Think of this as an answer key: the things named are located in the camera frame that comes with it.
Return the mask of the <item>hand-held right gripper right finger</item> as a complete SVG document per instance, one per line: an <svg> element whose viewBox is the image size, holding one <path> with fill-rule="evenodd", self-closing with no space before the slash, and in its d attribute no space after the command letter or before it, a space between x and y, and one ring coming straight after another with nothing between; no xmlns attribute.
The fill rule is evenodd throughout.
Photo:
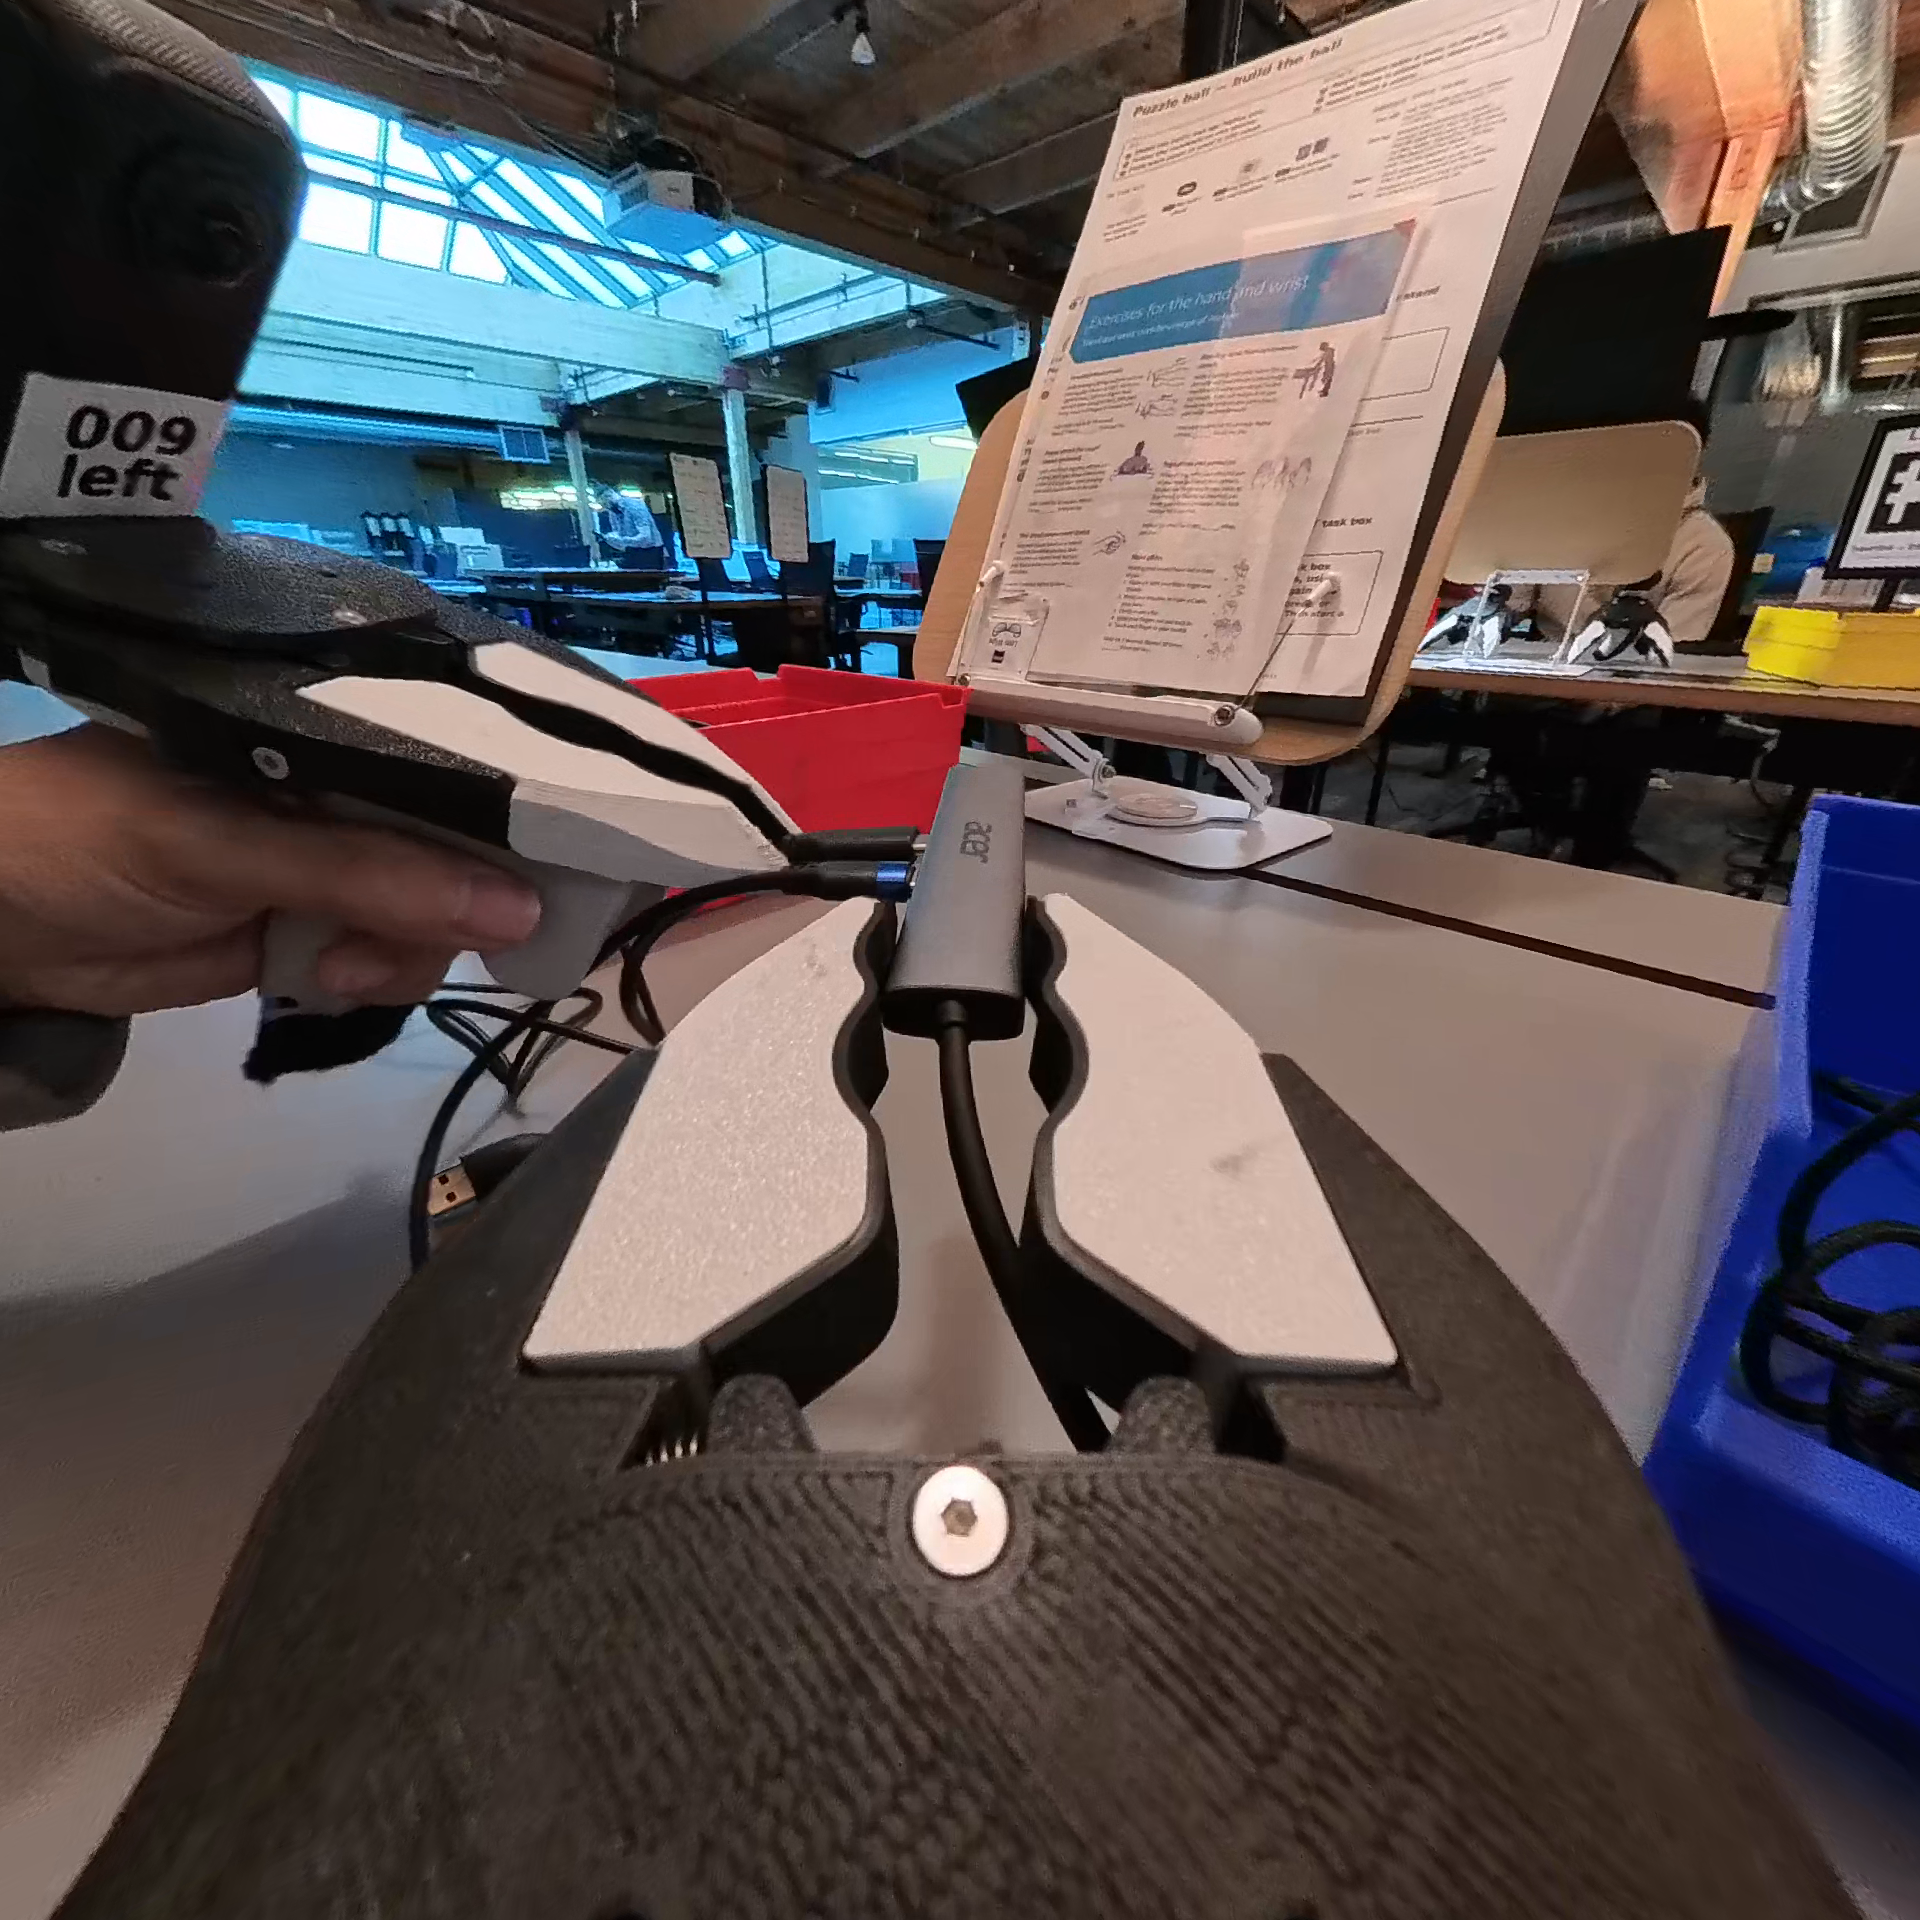
<svg viewBox="0 0 1920 1920"><path fill-rule="evenodd" d="M1041 1099L1024 1200L1036 1340L1122 1410L1192 1379L1390 1379L1397 1340L1260 1041L1185 972L1069 896L1024 930Z"/></svg>

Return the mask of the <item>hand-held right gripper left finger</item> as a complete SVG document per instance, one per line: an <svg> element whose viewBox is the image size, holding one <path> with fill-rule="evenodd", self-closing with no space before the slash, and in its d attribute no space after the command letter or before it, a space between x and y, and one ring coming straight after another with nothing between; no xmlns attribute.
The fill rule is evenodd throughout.
<svg viewBox="0 0 1920 1920"><path fill-rule="evenodd" d="M876 1021L893 909L848 900L658 1044L525 1332L548 1378L775 1378L800 1406L876 1351L899 1242Z"/></svg>

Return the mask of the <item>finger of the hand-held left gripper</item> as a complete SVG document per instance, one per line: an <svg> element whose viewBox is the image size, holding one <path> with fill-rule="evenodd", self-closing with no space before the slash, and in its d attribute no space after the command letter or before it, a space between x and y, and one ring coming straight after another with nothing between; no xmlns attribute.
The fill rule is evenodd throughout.
<svg viewBox="0 0 1920 1920"><path fill-rule="evenodd" d="M572 875L695 887L728 875L786 870L724 800L531 730L467 685L331 679L306 701L442 747L510 784L505 848Z"/></svg>
<svg viewBox="0 0 1920 1920"><path fill-rule="evenodd" d="M467 688L548 740L608 752L677 789L731 805L778 853L800 839L786 806L701 726L564 648L522 641L467 641Z"/></svg>

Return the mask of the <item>red plastic bin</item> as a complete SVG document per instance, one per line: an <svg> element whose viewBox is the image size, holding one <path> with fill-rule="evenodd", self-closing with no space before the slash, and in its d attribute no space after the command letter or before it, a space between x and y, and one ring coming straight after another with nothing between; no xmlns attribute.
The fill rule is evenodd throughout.
<svg viewBox="0 0 1920 1920"><path fill-rule="evenodd" d="M796 829L931 829L961 752L964 688L817 667L631 679L706 730Z"/></svg>

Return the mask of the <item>black cable blue ring plug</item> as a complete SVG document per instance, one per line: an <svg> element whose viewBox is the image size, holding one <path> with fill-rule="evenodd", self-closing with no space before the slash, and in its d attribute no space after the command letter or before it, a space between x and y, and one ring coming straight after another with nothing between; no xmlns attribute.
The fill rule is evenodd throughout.
<svg viewBox="0 0 1920 1920"><path fill-rule="evenodd" d="M728 900L753 900L753 896L781 896L781 900L884 900L884 904L905 904L915 887L915 848L893 853L848 853L848 856L817 856L800 860L786 870L767 870L767 875L728 875L695 887L665 889L662 900L642 904L635 915L614 926L599 953L590 958L590 975L602 972L608 960L619 960L619 1005L631 1012L640 1007L640 1041L658 1044L662 1041L662 1018L654 1012L654 1001L640 992L642 987L642 958L658 949L658 941L697 915L701 909L728 904ZM483 1001L467 1005L460 994L437 994L425 1005L430 1024L437 1024L442 1012L452 1018L475 1018L475 1021L498 1021L490 1037L467 1044L467 1065L452 1077L442 1090L437 1108L425 1119L425 1135L416 1142L408 1184L404 1184L404 1273L415 1275L425 1255L430 1255L430 1186L442 1167L442 1142L452 1135L452 1119L460 1117L462 1099L475 1090L479 1077L498 1077L505 1099L517 1099L522 1090L522 1065L510 1065L498 1076L498 1063L522 1041L522 1037L548 1037L556 1044L578 1041L594 1051L635 1051L626 1041L608 1041L590 1034L579 1021L552 1021L556 1001L525 1001L515 1012L498 1012Z"/></svg>

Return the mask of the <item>grey USB hub dark print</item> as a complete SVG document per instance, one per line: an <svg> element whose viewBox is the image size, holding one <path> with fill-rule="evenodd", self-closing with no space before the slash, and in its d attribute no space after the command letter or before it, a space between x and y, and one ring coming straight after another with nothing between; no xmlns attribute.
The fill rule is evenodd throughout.
<svg viewBox="0 0 1920 1920"><path fill-rule="evenodd" d="M997 1289L997 1304L1076 1450L1103 1450L1110 1428L1068 1378L1032 1313L1020 1240L1001 1200L976 1086L976 1044L1024 1034L1024 776L1010 766L954 766L910 866L889 972L876 994L888 1034L935 1051L949 1173Z"/></svg>

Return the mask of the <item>blue plastic bin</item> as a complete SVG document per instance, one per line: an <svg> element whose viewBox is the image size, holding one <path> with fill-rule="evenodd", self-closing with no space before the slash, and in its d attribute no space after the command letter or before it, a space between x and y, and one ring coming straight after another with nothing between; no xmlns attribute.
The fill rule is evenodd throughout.
<svg viewBox="0 0 1920 1920"><path fill-rule="evenodd" d="M1740 1041L1698 1309L1648 1482L1704 1593L1835 1699L1920 1717L1920 817L1815 800Z"/></svg>

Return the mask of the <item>person's left forearm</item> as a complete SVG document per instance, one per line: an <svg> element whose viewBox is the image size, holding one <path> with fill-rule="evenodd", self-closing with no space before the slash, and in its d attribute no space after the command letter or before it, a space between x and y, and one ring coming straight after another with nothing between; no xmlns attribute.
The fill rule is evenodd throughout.
<svg viewBox="0 0 1920 1920"><path fill-rule="evenodd" d="M125 1018L3 1007L0 1129L20 1135L85 1117L113 1086L125 1044Z"/></svg>

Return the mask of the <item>grey desk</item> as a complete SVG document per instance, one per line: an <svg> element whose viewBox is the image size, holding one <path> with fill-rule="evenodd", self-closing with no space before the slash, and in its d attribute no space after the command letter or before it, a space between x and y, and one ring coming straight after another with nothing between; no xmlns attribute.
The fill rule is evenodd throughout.
<svg viewBox="0 0 1920 1920"><path fill-rule="evenodd" d="M1292 1059L1508 1275L1642 1450L1778 909L1361 829L1280 879L1032 832L1076 896ZM252 1001L132 1024L89 1117L3 1137L3 1915L51 1915L172 1717L294 1435L404 1275L462 1052L252 1086Z"/></svg>

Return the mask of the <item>ceiling projector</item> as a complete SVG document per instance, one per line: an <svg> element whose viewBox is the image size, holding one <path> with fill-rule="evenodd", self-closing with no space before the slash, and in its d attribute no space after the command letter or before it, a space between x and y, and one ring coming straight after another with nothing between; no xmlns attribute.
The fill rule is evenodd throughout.
<svg viewBox="0 0 1920 1920"><path fill-rule="evenodd" d="M614 241L686 257L731 229L731 206L688 145L662 134L626 134L610 145L602 224Z"/></svg>

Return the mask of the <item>clear acrylic holder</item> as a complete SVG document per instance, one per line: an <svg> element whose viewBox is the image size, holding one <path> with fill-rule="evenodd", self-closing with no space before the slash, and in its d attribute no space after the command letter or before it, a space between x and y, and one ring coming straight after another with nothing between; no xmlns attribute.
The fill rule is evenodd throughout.
<svg viewBox="0 0 1920 1920"><path fill-rule="evenodd" d="M1466 656L1557 656L1568 635L1568 618L1590 599L1586 568L1496 568L1476 592L1476 618L1466 628Z"/></svg>

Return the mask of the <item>neighbouring wooden table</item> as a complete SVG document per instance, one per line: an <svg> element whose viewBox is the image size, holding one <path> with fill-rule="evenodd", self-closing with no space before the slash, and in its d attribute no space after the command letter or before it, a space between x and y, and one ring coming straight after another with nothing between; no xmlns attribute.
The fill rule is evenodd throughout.
<svg viewBox="0 0 1920 1920"><path fill-rule="evenodd" d="M1917 688L1772 680L1737 660L1594 672L1414 667L1390 738L1483 747L1491 800L1455 836L1491 844L1521 832L1529 853L1659 882L1683 870L1642 844L1653 784L1744 789L1763 821L1719 832L1719 887L1740 900L1785 889L1815 793L1920 793Z"/></svg>

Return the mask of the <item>yellow plastic bin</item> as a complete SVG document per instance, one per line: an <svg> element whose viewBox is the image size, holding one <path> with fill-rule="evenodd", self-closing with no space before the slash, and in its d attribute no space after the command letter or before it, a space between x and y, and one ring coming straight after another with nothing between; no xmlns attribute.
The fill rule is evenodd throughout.
<svg viewBox="0 0 1920 1920"><path fill-rule="evenodd" d="M1920 688L1917 609L1758 605L1744 660L1803 685Z"/></svg>

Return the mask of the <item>black framed marker sign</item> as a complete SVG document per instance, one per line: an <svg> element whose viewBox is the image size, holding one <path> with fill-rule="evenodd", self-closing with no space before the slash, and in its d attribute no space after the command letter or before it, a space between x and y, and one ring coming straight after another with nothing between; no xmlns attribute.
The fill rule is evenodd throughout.
<svg viewBox="0 0 1920 1920"><path fill-rule="evenodd" d="M1881 419L1835 518L1826 581L1920 577L1920 419Z"/></svg>

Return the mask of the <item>silver air duct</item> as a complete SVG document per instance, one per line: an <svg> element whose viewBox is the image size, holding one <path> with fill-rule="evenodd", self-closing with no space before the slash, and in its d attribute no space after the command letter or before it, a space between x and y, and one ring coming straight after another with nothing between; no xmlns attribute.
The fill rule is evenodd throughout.
<svg viewBox="0 0 1920 1920"><path fill-rule="evenodd" d="M1897 10L1803 0L1803 152L1763 189L1758 220L1785 220L1871 178L1892 141Z"/></svg>

